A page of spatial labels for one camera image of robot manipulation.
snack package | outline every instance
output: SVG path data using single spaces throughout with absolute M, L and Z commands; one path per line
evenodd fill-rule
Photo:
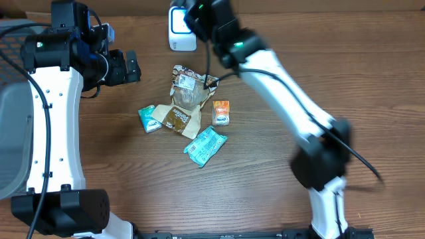
M 209 83 L 217 78 L 209 76 Z M 180 65 L 174 66 L 171 79 L 171 105 L 158 105 L 152 117 L 163 125 L 189 139 L 196 138 L 201 129 L 201 108 L 215 93 L 214 88 L 204 90 L 205 75 Z
M 192 161 L 202 168 L 226 141 L 226 136 L 219 135 L 214 131 L 214 127 L 210 126 L 200 133 L 183 152 L 188 153 Z
M 229 101 L 212 102 L 212 125 L 229 125 L 230 104 Z
M 151 116 L 154 109 L 155 106 L 148 106 L 139 110 L 139 116 L 146 133 L 154 132 L 155 130 L 160 129 L 162 127 L 161 123 L 153 119 Z
M 158 105 L 153 111 L 152 117 L 189 139 L 196 138 L 201 128 L 200 106 L 189 111 L 173 104 L 170 106 Z
M 218 78 L 208 76 L 207 85 L 216 79 Z M 204 81 L 205 75 L 201 76 L 180 65 L 174 66 L 170 91 L 171 103 L 186 110 L 194 110 L 197 105 L 202 108 L 205 102 L 214 95 L 216 89 L 214 87 L 204 90 Z

blue wrapper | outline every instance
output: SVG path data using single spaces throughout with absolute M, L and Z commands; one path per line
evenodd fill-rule
M 148 106 L 139 110 L 139 116 L 146 133 L 151 133 L 162 127 L 161 123 L 159 123 L 156 119 L 152 118 L 152 112 L 154 111 L 154 109 L 155 106 Z
M 226 141 L 226 136 L 219 135 L 210 126 L 185 148 L 184 153 L 202 168 Z

white power adapter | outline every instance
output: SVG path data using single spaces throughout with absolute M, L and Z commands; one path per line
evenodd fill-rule
M 193 51 L 197 49 L 197 37 L 184 21 L 186 11 L 184 8 L 172 7 L 168 12 L 168 39 L 171 50 Z

wood grain surface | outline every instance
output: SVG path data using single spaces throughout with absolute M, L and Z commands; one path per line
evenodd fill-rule
M 376 238 L 423 238 L 425 230 L 425 13 L 288 13 L 241 15 L 277 52 L 286 70 L 319 106 L 348 118 L 353 147 L 382 174 L 385 188 L 347 191 L 351 226 Z M 166 17 L 108 17 L 114 47 L 134 49 L 139 84 L 102 88 L 80 104 L 80 154 L 88 189 L 106 189 L 111 209 L 144 232 L 250 232 L 306 228 L 307 191 L 288 161 L 296 145 L 279 118 L 239 79 L 223 81 L 213 100 L 230 100 L 231 122 L 216 130 L 228 142 L 199 169 L 183 149 L 191 140 L 168 129 L 147 135 L 137 110 L 168 104 L 171 71 L 205 71 L 205 47 L 172 52 Z M 226 70 L 213 58 L 211 74 Z M 374 187 L 352 159 L 351 187 Z M 0 238 L 28 227 L 0 202 Z
M 236 13 L 419 11 L 425 0 L 230 0 Z M 51 0 L 13 0 L 20 10 L 49 13 Z M 79 0 L 99 16 L 168 15 L 171 0 Z
M 0 0 L 0 13 L 6 17 L 25 18 L 25 12 L 18 7 L 15 0 Z

candy wrapper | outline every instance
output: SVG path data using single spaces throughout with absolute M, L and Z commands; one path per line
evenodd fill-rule
M 161 123 L 152 118 L 152 112 L 154 111 L 154 109 L 155 106 L 148 106 L 139 110 L 139 116 L 146 133 L 154 132 L 155 130 L 160 129 L 162 127 Z
M 183 152 L 188 153 L 189 157 L 202 168 L 226 141 L 226 136 L 219 135 L 214 131 L 214 127 L 210 126 L 200 133 Z
M 207 84 L 217 78 L 209 76 Z M 216 87 L 204 90 L 205 75 L 180 65 L 174 66 L 171 79 L 171 105 L 158 105 L 152 117 L 189 139 L 201 129 L 201 108 L 214 95 Z
M 229 125 L 230 104 L 229 101 L 212 102 L 212 125 Z

